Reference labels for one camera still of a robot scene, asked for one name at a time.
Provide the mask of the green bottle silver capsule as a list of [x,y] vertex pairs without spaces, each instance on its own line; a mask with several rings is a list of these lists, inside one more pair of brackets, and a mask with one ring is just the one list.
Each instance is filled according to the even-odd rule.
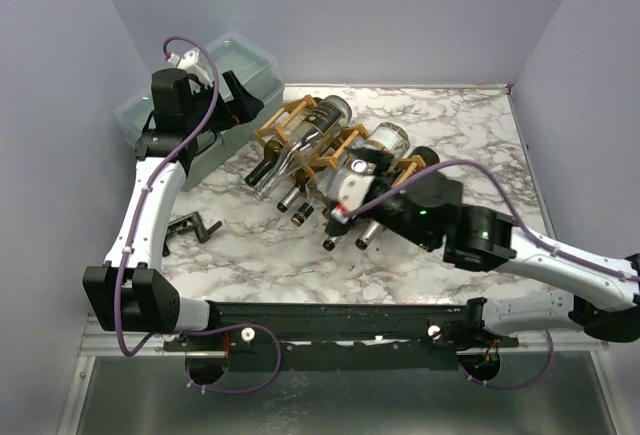
[[[433,149],[427,146],[416,146],[410,153],[405,154],[390,172],[391,186],[395,187],[421,170],[439,162],[439,155]],[[380,223],[371,221],[357,238],[356,247],[360,250],[366,250],[383,230],[384,227]]]

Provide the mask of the clear bottle black cap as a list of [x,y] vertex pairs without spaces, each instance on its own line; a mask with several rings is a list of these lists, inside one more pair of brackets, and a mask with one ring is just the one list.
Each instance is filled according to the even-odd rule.
[[[400,126],[390,122],[379,124],[366,140],[355,141],[346,148],[345,153],[339,157],[336,171],[325,180],[322,193],[329,200],[338,200],[340,187],[346,185],[350,178],[356,175],[365,179],[379,176],[388,170],[393,162],[408,150],[409,146],[409,137]],[[382,162],[378,159],[367,161],[363,155],[353,153],[358,149],[366,153],[385,152],[391,160],[384,158]]]

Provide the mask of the green wine bottle white label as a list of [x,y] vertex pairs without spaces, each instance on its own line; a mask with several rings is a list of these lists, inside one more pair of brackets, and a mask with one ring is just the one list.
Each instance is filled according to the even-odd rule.
[[331,252],[336,248],[342,238],[343,235],[329,235],[323,241],[322,248],[328,252]]

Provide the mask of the dark green wine bottle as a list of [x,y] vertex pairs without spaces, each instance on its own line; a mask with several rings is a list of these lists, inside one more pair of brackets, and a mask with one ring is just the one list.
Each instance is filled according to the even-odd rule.
[[[310,110],[315,108],[322,99],[320,97],[304,98],[287,102],[265,123],[263,128],[278,126],[288,121],[282,132],[289,137],[291,133],[304,120]],[[276,134],[263,144],[263,157],[256,167],[244,178],[244,182],[255,187],[256,184],[275,166],[283,148],[283,143]]]

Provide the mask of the clear square liquor bottle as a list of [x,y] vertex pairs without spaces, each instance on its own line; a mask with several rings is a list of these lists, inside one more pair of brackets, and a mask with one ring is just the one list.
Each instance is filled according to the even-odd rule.
[[[364,144],[362,138],[356,138],[351,142],[342,154],[338,157],[337,166],[344,165],[351,157],[349,150],[360,147]],[[335,172],[335,168],[330,165],[323,167],[314,167],[314,176],[306,184],[306,195],[304,203],[291,216],[291,222],[296,227],[301,227],[315,210],[316,202],[323,202],[326,190],[331,176]]]

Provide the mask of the green wine bottle brown label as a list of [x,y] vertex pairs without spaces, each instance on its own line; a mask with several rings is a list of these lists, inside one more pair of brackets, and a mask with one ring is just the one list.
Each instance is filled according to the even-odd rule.
[[[322,157],[333,155],[342,145],[343,141],[344,137],[338,135],[331,141],[328,147],[323,148],[319,152],[319,156]],[[281,200],[276,205],[278,211],[280,211],[281,213],[286,213],[296,200],[298,200],[301,196],[306,196],[308,183],[313,180],[316,184],[318,184],[320,173],[327,171],[328,166],[310,167],[310,170],[313,171],[313,177],[309,175],[305,168],[299,169],[294,173],[292,188],[281,198]]]

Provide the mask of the tall clear glass bottle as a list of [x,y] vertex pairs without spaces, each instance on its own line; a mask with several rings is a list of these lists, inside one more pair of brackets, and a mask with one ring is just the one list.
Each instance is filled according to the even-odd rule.
[[312,110],[283,142],[275,166],[256,185],[254,196],[262,201],[297,170],[308,166],[314,156],[348,124],[352,117],[350,105],[337,95],[329,95]]

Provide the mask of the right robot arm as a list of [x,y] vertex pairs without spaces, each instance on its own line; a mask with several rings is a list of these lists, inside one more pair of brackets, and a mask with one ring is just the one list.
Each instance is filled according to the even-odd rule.
[[581,330],[615,343],[639,338],[639,257],[593,254],[529,228],[511,208],[502,213],[463,202],[464,185],[442,174],[449,160],[393,185],[384,171],[390,155],[357,149],[353,165],[328,182],[328,232],[338,234],[358,217],[369,218],[469,272],[500,272],[550,286],[539,296],[476,299],[460,322],[469,345],[523,331]]

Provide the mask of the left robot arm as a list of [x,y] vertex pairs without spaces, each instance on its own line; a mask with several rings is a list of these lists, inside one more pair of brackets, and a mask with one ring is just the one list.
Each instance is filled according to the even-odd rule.
[[219,134],[254,120],[264,107],[233,71],[223,80],[229,100],[183,69],[152,76],[153,109],[135,144],[136,178],[125,218],[102,264],[86,268],[82,280],[106,331],[187,331],[201,350],[221,340],[209,303],[181,297],[160,269],[171,211],[199,151],[193,131]]

